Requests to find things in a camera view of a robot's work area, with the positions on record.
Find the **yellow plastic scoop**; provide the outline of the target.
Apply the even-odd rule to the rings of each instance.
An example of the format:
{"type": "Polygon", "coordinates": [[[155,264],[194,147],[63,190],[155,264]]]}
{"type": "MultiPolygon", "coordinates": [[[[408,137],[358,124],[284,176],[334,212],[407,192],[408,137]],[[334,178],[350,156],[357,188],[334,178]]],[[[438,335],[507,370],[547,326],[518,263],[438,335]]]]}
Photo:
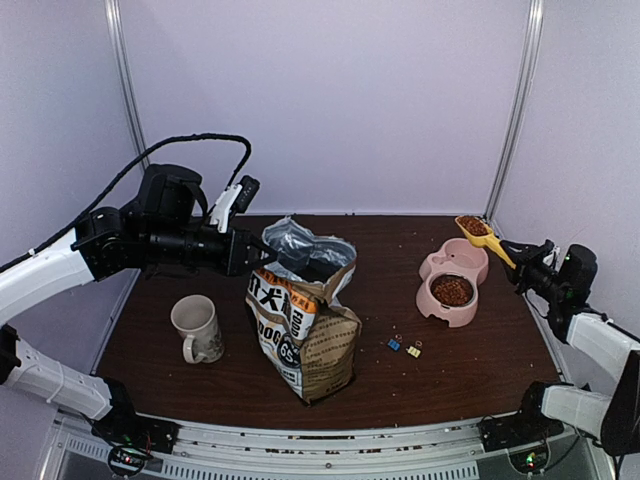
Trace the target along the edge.
{"type": "Polygon", "coordinates": [[[455,218],[455,223],[472,246],[488,248],[512,270],[516,268],[514,261],[501,246],[500,240],[484,220],[476,216],[461,215],[455,218]]]}

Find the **dog food bag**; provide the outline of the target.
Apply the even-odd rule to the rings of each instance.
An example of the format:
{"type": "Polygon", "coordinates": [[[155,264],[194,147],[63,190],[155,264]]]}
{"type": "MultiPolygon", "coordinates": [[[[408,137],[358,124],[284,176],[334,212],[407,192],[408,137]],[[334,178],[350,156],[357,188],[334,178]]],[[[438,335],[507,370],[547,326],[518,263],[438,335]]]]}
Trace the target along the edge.
{"type": "Polygon", "coordinates": [[[263,354],[291,390],[311,404],[354,378],[362,322],[338,300],[356,270],[354,245],[320,236],[290,217],[266,227],[277,260],[251,273],[245,301],[263,354]]]}

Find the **yellow binder clip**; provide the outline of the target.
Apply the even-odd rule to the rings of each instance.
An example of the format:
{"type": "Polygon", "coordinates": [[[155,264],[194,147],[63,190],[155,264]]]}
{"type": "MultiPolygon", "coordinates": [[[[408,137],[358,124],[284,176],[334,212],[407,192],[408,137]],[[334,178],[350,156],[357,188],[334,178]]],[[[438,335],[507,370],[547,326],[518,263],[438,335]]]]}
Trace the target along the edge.
{"type": "Polygon", "coordinates": [[[412,356],[413,358],[419,358],[422,354],[423,343],[421,341],[416,341],[413,345],[410,345],[406,352],[412,356]]]}

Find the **blue binder clip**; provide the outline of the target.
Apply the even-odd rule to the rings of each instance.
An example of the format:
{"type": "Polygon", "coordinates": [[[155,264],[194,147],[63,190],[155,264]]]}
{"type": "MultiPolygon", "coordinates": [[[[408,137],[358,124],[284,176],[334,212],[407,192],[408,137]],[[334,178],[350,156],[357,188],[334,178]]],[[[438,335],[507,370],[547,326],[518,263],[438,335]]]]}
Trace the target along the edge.
{"type": "Polygon", "coordinates": [[[396,335],[394,338],[391,338],[389,340],[387,346],[391,348],[393,351],[398,351],[401,348],[401,344],[402,344],[402,336],[396,335]]]}

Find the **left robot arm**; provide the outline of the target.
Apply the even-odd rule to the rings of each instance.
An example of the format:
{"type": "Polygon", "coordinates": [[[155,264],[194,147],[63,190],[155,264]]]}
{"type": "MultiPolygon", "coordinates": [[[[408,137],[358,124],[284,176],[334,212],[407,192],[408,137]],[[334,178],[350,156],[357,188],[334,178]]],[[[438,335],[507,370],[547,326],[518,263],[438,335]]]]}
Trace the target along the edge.
{"type": "Polygon", "coordinates": [[[102,207],[50,246],[1,274],[1,383],[103,422],[123,444],[137,442],[144,424],[114,381],[85,375],[33,349],[9,322],[31,307],[123,270],[182,265],[241,276],[276,260],[248,230],[232,227],[247,210],[258,180],[244,176],[208,204],[202,178],[177,165],[149,166],[137,195],[121,208],[102,207]]]}

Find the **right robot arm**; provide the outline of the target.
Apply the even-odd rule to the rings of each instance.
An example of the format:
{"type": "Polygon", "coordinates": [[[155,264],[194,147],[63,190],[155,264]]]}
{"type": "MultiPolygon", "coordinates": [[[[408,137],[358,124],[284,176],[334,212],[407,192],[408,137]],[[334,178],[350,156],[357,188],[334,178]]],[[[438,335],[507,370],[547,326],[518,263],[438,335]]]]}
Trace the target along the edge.
{"type": "Polygon", "coordinates": [[[546,319],[556,339],[616,381],[611,396],[566,383],[532,383],[513,419],[513,433],[530,442],[555,420],[589,434],[611,457],[638,453],[639,338],[588,304],[598,269],[595,253],[572,244],[556,271],[544,262],[554,247],[551,241],[535,246],[502,240],[500,247],[515,264],[517,291],[532,290],[547,302],[546,319]]]}

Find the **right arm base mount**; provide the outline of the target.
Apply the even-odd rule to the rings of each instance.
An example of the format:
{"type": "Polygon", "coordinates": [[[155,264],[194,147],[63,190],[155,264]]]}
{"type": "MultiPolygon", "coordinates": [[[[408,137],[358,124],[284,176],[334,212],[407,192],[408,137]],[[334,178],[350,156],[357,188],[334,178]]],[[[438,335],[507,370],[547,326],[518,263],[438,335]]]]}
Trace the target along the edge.
{"type": "Polygon", "coordinates": [[[557,420],[530,418],[522,412],[485,416],[477,428],[486,453],[505,451],[511,467],[529,477],[542,474],[550,466],[549,440],[564,432],[564,425],[557,420]]]}

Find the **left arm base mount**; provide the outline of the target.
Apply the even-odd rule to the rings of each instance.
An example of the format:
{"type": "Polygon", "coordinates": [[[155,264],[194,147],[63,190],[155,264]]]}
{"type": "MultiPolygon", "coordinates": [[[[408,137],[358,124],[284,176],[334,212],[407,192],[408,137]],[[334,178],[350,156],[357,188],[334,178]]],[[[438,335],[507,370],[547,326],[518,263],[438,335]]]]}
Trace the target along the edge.
{"type": "Polygon", "coordinates": [[[175,422],[139,415],[121,422],[107,417],[84,419],[91,426],[91,433],[110,447],[107,466],[122,479],[140,474],[156,460],[157,453],[171,454],[180,430],[175,422]]]}

